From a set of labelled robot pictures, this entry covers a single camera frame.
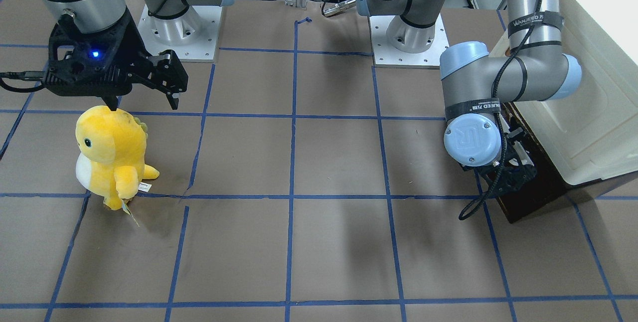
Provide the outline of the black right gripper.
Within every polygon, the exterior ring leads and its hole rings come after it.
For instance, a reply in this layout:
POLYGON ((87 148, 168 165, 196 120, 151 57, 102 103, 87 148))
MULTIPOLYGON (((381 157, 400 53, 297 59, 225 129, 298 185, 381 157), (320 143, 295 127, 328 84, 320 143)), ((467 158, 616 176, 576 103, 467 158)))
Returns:
POLYGON ((61 14, 49 38, 48 56, 42 81, 46 89, 59 96, 102 97, 110 111, 142 79, 163 92, 173 110, 188 87, 177 52, 150 56, 130 13, 96 33, 80 32, 71 14, 61 14))

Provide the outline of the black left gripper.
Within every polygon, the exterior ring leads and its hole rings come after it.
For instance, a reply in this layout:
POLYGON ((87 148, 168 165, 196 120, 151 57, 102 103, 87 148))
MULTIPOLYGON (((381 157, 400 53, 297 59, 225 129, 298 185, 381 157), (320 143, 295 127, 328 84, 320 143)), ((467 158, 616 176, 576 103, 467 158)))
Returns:
POLYGON ((519 191, 522 186, 536 177, 537 170, 528 152, 522 145, 523 138, 528 136, 524 128, 516 128, 506 134, 507 152, 504 161, 504 169, 496 187, 489 195, 498 197, 519 191))

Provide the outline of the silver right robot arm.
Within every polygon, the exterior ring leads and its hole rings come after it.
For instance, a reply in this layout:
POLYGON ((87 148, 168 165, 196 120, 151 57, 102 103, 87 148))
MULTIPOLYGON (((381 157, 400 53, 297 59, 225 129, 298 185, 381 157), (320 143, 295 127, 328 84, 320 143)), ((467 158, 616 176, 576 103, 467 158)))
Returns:
POLYGON ((118 97, 143 84, 162 92, 172 109, 187 90, 181 58, 186 46, 204 38, 197 6, 230 6, 235 0, 145 0, 150 34, 162 50, 149 51, 125 0, 43 0, 56 19, 48 41, 44 71, 3 72, 1 79, 38 81, 39 86, 10 92, 48 89, 63 97, 99 97, 113 111, 118 97))

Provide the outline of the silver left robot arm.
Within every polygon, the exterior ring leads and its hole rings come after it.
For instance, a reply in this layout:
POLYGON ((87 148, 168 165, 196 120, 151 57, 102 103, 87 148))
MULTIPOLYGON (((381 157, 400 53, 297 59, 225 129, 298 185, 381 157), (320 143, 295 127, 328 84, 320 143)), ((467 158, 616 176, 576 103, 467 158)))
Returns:
MULTIPOLYGON (((356 0, 364 17, 391 16, 385 38, 392 49, 418 54, 437 38, 437 20, 445 0, 356 0)), ((563 53, 564 18, 558 0, 507 0, 506 33, 510 54, 491 57, 482 42, 463 42, 442 50, 444 146, 460 165, 493 173, 488 194, 520 189, 535 176, 522 149, 510 142, 502 125, 502 104, 563 99, 582 77, 574 56, 563 53)))

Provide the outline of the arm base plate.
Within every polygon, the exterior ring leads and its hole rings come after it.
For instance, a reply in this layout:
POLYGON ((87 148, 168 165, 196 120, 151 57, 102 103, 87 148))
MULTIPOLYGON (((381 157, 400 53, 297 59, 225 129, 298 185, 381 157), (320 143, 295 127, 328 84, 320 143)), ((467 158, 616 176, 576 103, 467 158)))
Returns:
POLYGON ((374 65, 393 68, 440 68, 450 45, 442 16, 427 28, 408 26, 395 15, 369 18, 374 65))
POLYGON ((182 62, 214 62, 222 13, 220 6, 191 6, 181 17, 162 20, 145 6, 138 31, 152 55, 171 49, 182 62))

